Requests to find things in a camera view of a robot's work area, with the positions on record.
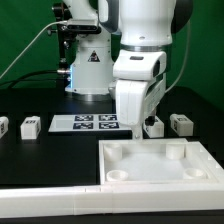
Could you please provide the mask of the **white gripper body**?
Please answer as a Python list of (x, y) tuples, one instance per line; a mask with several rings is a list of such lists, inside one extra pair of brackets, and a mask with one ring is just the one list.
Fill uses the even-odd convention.
[(149, 117), (165, 93), (167, 55), (159, 52), (121, 50), (113, 67), (116, 78), (115, 99), (118, 122), (138, 129)]

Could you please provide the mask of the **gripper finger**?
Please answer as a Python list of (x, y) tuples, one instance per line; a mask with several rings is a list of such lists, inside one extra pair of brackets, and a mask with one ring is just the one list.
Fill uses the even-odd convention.
[(133, 139), (134, 140), (142, 140), (143, 139), (142, 129), (134, 129), (133, 130)]

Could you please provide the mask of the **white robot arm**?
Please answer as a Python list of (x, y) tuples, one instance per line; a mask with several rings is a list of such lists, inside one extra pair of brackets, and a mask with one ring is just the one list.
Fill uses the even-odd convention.
[(84, 98), (112, 95), (118, 122), (135, 139), (155, 118), (165, 94), (172, 26), (182, 28), (192, 0), (63, 0), (72, 18), (66, 27), (78, 35), (68, 90)]

